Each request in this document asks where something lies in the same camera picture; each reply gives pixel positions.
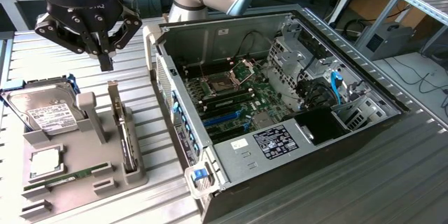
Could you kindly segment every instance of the blue tab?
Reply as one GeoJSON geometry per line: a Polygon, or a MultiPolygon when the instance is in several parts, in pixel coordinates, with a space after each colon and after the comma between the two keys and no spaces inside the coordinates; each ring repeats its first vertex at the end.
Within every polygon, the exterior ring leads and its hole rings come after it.
{"type": "Polygon", "coordinates": [[[16,89],[23,89],[23,87],[25,86],[25,82],[24,80],[11,80],[7,81],[4,86],[1,87],[3,91],[9,91],[9,90],[16,90],[16,89]]]}
{"type": "Polygon", "coordinates": [[[175,102],[175,104],[173,104],[173,112],[175,113],[177,112],[177,109],[179,109],[179,102],[175,102]]]}
{"type": "Polygon", "coordinates": [[[195,173],[193,173],[193,176],[192,176],[195,181],[200,180],[201,178],[207,178],[207,177],[208,177],[208,173],[207,173],[205,168],[195,170],[195,173]]]}
{"type": "Polygon", "coordinates": [[[71,81],[72,84],[72,88],[75,90],[75,93],[79,94],[81,91],[79,90],[79,86],[76,83],[76,77],[72,73],[68,74],[68,77],[65,77],[68,79],[68,81],[71,81]]]}

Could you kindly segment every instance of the metal table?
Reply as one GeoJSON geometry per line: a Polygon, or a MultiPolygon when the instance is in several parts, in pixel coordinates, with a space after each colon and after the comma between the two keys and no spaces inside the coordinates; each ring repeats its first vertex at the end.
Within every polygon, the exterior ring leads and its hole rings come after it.
{"type": "MultiPolygon", "coordinates": [[[[433,19],[436,19],[440,23],[444,24],[441,29],[436,32],[432,38],[428,40],[423,47],[423,51],[431,46],[431,44],[436,41],[440,35],[447,30],[448,26],[448,0],[404,0],[409,3],[415,8],[420,9],[427,15],[429,15],[433,19]]],[[[356,48],[363,48],[368,41],[372,39],[373,34],[376,33],[376,29],[380,27],[381,23],[387,19],[387,16],[391,10],[395,8],[399,0],[391,0],[387,4],[379,18],[376,19],[375,24],[371,29],[367,31],[367,34],[363,36],[359,42],[356,42],[356,48]]],[[[403,12],[400,17],[396,19],[396,22],[400,22],[407,12],[403,12]]]]}

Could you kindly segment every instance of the hard drive label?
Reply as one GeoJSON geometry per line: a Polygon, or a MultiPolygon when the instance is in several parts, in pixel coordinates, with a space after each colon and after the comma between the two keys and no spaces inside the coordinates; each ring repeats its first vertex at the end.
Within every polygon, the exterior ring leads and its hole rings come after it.
{"type": "Polygon", "coordinates": [[[268,159],[275,159],[299,148],[283,125],[255,134],[253,138],[268,159]]]}
{"type": "Polygon", "coordinates": [[[44,132],[76,125],[67,103],[28,110],[27,112],[44,132]]]}

